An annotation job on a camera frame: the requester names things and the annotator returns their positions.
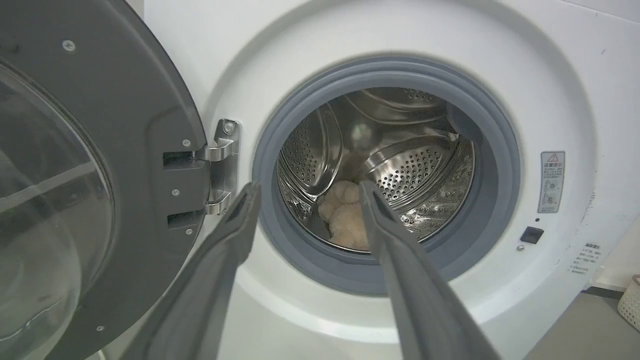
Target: teddy bear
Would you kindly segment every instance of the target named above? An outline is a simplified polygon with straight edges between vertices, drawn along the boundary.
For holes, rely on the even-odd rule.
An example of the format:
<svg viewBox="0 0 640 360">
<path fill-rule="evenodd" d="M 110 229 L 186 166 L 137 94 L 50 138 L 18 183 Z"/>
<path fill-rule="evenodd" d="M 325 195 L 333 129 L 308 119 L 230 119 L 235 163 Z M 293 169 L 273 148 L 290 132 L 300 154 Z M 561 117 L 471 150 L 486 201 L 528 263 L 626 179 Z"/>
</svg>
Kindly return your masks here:
<svg viewBox="0 0 640 360">
<path fill-rule="evenodd" d="M 329 241 L 341 247 L 369 250 L 357 184 L 338 181 L 318 203 L 320 218 L 329 225 Z"/>
</svg>

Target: gray floor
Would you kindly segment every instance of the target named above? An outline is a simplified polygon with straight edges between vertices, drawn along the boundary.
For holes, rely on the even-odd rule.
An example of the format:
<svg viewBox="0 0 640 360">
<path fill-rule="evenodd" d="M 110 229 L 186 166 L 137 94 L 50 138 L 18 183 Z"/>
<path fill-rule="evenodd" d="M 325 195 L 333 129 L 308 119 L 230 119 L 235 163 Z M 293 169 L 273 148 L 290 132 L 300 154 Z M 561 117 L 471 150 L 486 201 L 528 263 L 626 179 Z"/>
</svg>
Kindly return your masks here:
<svg viewBox="0 0 640 360">
<path fill-rule="evenodd" d="M 578 295 L 525 359 L 640 359 L 640 332 L 618 314 L 617 305 L 617 300 Z"/>
</svg>

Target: white wall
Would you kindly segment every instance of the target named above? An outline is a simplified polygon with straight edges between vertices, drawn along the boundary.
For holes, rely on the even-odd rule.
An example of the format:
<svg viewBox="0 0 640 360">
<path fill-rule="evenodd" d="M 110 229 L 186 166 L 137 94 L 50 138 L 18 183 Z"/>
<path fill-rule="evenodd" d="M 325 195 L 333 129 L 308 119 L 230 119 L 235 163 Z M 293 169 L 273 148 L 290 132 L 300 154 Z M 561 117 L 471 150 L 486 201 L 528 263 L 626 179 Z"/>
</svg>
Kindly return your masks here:
<svg viewBox="0 0 640 360">
<path fill-rule="evenodd" d="M 624 291 L 631 283 L 631 276 L 634 274 L 640 274 L 640 218 L 636 219 L 604 261 L 591 281 L 591 285 Z"/>
</svg>

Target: door glass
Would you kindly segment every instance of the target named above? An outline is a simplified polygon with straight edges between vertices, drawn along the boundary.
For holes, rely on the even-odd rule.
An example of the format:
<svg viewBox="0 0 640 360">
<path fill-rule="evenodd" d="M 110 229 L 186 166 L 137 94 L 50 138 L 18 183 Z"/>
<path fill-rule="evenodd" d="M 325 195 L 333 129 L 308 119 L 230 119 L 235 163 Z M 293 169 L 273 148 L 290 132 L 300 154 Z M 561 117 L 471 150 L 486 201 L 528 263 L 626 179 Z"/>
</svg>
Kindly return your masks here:
<svg viewBox="0 0 640 360">
<path fill-rule="evenodd" d="M 38 359 L 109 249 L 113 201 L 54 103 L 0 62 L 0 358 Z"/>
</svg>

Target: stainless steel drum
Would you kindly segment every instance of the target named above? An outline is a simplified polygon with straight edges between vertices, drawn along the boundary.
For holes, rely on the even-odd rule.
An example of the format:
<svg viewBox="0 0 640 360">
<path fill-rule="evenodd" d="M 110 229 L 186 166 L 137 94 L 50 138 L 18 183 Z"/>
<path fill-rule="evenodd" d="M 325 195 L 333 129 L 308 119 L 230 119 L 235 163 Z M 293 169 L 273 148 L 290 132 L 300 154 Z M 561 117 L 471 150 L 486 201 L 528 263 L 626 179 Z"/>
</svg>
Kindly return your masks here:
<svg viewBox="0 0 640 360">
<path fill-rule="evenodd" d="M 445 105 L 417 90 L 373 88 L 320 106 L 280 151 L 278 185 L 291 215 L 318 240 L 340 247 L 329 241 L 318 199 L 336 181 L 370 180 L 419 241 L 437 233 L 467 198 L 475 159 L 473 144 L 449 125 Z"/>
</svg>

